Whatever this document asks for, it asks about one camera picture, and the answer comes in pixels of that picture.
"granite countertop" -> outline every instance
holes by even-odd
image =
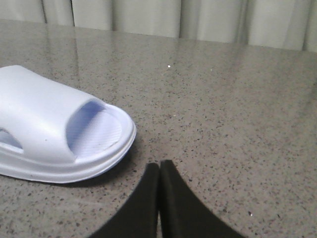
[[[138,134],[95,179],[0,176],[0,237],[87,237],[166,159],[246,237],[317,237],[317,54],[0,20],[12,64],[123,108]]]

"table surface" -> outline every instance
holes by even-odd
[[[246,237],[317,237],[317,54],[0,20],[12,64],[123,108],[138,133],[88,181],[0,176],[1,237],[87,237],[166,159]]]

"black object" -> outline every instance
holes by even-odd
[[[90,238],[155,238],[159,166],[148,164],[134,192],[120,210]]]
[[[160,164],[159,212],[164,238],[243,238],[203,205],[171,160]]]

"white slide sandal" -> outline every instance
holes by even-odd
[[[0,68],[0,174],[89,179],[115,166],[135,136],[122,109],[21,66]]]

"white curtain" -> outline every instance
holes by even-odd
[[[0,18],[317,52],[317,0],[0,0]]]

